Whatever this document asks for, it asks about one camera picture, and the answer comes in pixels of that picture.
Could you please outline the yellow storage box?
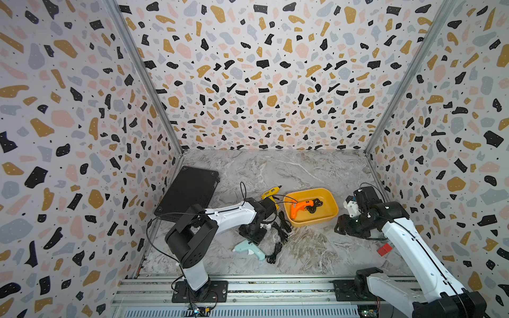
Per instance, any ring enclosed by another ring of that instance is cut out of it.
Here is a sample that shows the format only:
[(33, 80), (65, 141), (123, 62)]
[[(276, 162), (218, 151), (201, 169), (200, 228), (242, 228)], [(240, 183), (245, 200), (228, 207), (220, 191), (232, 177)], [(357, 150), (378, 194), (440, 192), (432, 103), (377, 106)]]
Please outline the yellow storage box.
[(333, 194), (325, 188), (289, 193), (282, 202), (287, 218), (294, 227), (331, 221), (339, 208)]

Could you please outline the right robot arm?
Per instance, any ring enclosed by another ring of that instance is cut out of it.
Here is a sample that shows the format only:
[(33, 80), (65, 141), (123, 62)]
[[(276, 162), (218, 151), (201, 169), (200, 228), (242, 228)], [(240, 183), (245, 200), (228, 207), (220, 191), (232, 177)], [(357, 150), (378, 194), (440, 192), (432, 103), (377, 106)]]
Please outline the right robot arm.
[(411, 269), (420, 292), (413, 291), (378, 268), (356, 272), (353, 291), (362, 298), (381, 298), (407, 317), (483, 317), (487, 304), (477, 291), (468, 291), (439, 261), (421, 238), (403, 206), (385, 202), (372, 186), (357, 189), (343, 203), (334, 231), (360, 239), (380, 231)]

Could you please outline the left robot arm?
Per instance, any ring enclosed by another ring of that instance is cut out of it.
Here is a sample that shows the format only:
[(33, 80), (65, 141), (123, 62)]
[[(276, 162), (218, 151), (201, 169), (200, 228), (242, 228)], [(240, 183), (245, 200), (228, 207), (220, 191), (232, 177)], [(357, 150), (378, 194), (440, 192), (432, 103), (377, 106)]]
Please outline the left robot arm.
[(262, 223), (276, 211), (273, 200), (257, 201), (251, 197), (218, 209), (204, 209), (198, 204), (189, 207), (166, 234), (165, 242), (178, 260), (190, 291), (199, 294), (209, 290), (210, 278), (203, 258), (218, 234), (238, 228), (248, 244), (246, 250), (257, 253), (267, 232)]

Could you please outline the orange glue gun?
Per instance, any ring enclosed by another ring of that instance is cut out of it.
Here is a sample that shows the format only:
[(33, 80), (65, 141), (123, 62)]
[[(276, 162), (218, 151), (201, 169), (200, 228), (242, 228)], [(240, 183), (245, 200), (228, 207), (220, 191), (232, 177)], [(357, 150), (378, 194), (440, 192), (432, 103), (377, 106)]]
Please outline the orange glue gun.
[(306, 210), (311, 214), (314, 214), (318, 207), (321, 207), (323, 202), (316, 198), (314, 200), (306, 200), (301, 202), (293, 203), (290, 210), (290, 218), (295, 220), (297, 218), (298, 212), (301, 210)]

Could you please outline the corner aluminium post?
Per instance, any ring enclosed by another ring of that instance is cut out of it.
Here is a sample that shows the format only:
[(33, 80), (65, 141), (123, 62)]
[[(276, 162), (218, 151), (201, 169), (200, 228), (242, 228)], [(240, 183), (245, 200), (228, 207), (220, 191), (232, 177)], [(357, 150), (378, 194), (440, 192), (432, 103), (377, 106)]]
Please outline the corner aluminium post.
[(392, 99), (390, 100), (388, 107), (383, 113), (383, 116), (381, 117), (379, 124), (376, 126), (375, 132), (372, 134), (368, 142), (368, 145), (364, 151), (364, 154), (366, 155), (367, 159), (369, 159), (369, 154), (375, 149), (375, 144), (378, 138), (380, 137), (380, 135), (382, 135), (386, 124), (389, 122), (389, 119), (391, 118), (391, 115), (396, 110), (406, 90), (412, 83), (412, 79), (416, 76), (417, 72), (419, 71), (421, 65), (423, 64), (425, 58), (428, 55), (429, 49), (432, 47), (434, 41), (436, 40), (437, 36), (440, 33), (441, 28), (447, 21), (447, 18), (451, 14), (456, 3), (457, 1), (455, 0), (445, 0), (442, 2), (440, 8), (438, 9), (432, 25), (428, 29), (427, 35), (424, 37), (424, 40), (422, 41), (422, 44), (418, 48), (415, 57), (409, 64), (407, 72), (402, 77), (402, 81), (396, 88), (396, 91), (392, 96)]
[(156, 89), (149, 78), (147, 68), (144, 65), (143, 59), (140, 57), (137, 45), (132, 37), (132, 34), (129, 32), (129, 28), (127, 23), (125, 22), (122, 12), (119, 9), (119, 5), (117, 1), (114, 0), (105, 0), (103, 1), (106, 7), (106, 10), (111, 17), (115, 28), (119, 32), (119, 38), (123, 41), (127, 54), (132, 60), (133, 67), (136, 70), (137, 74), (141, 79), (141, 83), (147, 90), (147, 94), (150, 97), (152, 104), (155, 106), (156, 112), (160, 117), (162, 125), (167, 132), (170, 144), (172, 146), (172, 150), (175, 151), (176, 156), (178, 158), (182, 157), (184, 151), (178, 142), (178, 138), (174, 132), (174, 129), (169, 121), (168, 115), (163, 107), (163, 104), (156, 92)]

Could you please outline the black flat case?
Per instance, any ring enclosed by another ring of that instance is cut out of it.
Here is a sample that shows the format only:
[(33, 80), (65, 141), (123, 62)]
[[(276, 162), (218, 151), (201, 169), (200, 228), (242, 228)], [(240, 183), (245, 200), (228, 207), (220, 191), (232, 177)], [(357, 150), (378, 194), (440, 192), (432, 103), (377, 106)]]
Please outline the black flat case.
[(219, 182), (218, 171), (183, 166), (155, 209), (155, 216), (175, 223), (192, 205), (207, 208)]

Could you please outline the red tape piece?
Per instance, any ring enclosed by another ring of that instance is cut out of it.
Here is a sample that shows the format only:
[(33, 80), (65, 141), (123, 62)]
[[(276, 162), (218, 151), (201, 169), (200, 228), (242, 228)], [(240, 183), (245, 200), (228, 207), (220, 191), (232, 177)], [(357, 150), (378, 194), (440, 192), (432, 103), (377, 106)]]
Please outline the red tape piece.
[(383, 246), (379, 247), (377, 249), (377, 253), (381, 256), (381, 257), (384, 257), (386, 256), (388, 253), (390, 253), (392, 251), (393, 247), (390, 243), (385, 243)]

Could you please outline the right corner aluminium post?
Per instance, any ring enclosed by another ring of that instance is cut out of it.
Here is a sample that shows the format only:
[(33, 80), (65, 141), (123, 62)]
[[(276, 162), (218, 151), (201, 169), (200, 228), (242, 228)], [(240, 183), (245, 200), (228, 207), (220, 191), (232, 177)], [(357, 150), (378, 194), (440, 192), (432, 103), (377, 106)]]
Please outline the right corner aluminium post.
[(424, 37), (424, 40), (422, 41), (422, 44), (418, 48), (415, 57), (409, 64), (407, 72), (402, 77), (402, 81), (396, 88), (396, 91), (392, 96), (392, 99), (390, 100), (388, 107), (383, 113), (383, 116), (381, 117), (379, 124), (376, 126), (375, 132), (372, 134), (368, 142), (368, 145), (364, 151), (364, 154), (366, 155), (367, 159), (369, 159), (369, 154), (375, 149), (375, 144), (378, 138), (380, 137), (380, 135), (382, 135), (386, 124), (389, 122), (389, 119), (391, 118), (391, 115), (396, 110), (406, 90), (412, 83), (412, 79), (416, 76), (417, 72), (419, 71), (421, 65), (423, 64), (425, 58), (428, 55), (429, 49), (432, 47), (434, 41), (436, 40), (437, 36), (440, 33), (441, 28), (447, 21), (447, 18), (451, 14), (456, 3), (457, 1), (455, 0), (445, 0), (442, 2), (440, 8), (438, 9), (432, 25), (428, 29), (427, 35)]

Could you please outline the mint green glue gun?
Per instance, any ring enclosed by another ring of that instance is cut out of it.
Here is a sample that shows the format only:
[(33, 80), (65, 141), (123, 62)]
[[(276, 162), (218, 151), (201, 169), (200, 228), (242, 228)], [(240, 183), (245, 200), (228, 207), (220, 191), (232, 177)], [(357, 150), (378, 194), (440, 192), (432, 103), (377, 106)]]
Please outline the mint green glue gun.
[(269, 264), (275, 264), (277, 256), (282, 251), (283, 245), (288, 242), (289, 234), (285, 229), (280, 226), (280, 229), (276, 230), (280, 240), (274, 245), (274, 251), (270, 255), (266, 255), (258, 245), (254, 245), (248, 240), (244, 240), (239, 244), (235, 245), (233, 252), (235, 253), (248, 253), (249, 255), (255, 255), (260, 261), (267, 261)]

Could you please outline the left corner aluminium post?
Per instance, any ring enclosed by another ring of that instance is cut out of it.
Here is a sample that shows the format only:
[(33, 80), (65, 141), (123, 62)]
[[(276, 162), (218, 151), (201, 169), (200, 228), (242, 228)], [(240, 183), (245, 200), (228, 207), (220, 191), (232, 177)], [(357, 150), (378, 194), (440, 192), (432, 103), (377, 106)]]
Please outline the left corner aluminium post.
[(168, 115), (163, 107), (163, 104), (156, 92), (156, 89), (149, 78), (147, 68), (144, 65), (143, 59), (140, 57), (137, 45), (132, 37), (132, 34), (129, 32), (129, 28), (127, 23), (125, 22), (122, 12), (119, 9), (119, 5), (117, 1), (114, 0), (105, 0), (103, 1), (106, 7), (106, 10), (111, 17), (115, 28), (119, 32), (119, 38), (123, 41), (127, 54), (132, 60), (133, 67), (136, 70), (137, 74), (141, 79), (141, 83), (147, 90), (147, 94), (150, 97), (152, 104), (155, 106), (156, 112), (160, 117), (162, 125), (167, 132), (170, 144), (172, 146), (172, 150), (175, 151), (176, 156), (178, 158), (182, 157), (184, 151), (178, 142), (178, 138), (174, 132), (174, 129), (169, 121)]

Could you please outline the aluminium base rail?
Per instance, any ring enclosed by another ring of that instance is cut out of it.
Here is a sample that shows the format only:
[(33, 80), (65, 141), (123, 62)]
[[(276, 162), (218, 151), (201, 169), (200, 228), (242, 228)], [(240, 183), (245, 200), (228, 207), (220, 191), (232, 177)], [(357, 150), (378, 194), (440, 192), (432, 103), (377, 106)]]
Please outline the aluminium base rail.
[(212, 276), (212, 290), (198, 301), (185, 282), (149, 276), (121, 282), (111, 317), (411, 317), (415, 303), (452, 292), (437, 274), (378, 273), (368, 281), (373, 291), (348, 276)]

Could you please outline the yellow glue gun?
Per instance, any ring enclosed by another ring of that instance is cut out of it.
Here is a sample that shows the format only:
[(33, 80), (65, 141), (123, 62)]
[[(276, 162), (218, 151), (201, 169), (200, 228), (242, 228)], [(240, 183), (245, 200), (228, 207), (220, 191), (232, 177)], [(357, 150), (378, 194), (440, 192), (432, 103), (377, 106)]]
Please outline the yellow glue gun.
[(280, 189), (282, 188), (281, 185), (278, 185), (274, 188), (271, 188), (267, 190), (265, 193), (261, 196), (260, 204), (267, 210), (274, 212), (277, 210), (277, 202), (274, 196), (278, 194)]

